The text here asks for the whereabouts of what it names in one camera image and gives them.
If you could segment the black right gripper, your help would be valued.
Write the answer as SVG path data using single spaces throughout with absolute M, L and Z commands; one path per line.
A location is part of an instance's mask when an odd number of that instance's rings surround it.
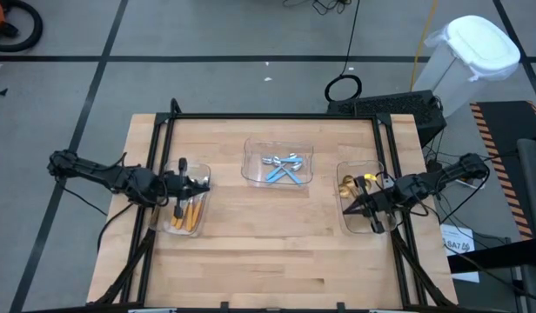
M 398 219 L 392 211 L 392 204 L 388 194 L 380 190 L 369 194 L 367 180 L 363 176 L 356 178 L 360 195 L 343 210 L 344 215 L 362 215 L 371 224 L 374 233 L 390 232 L 397 227 Z

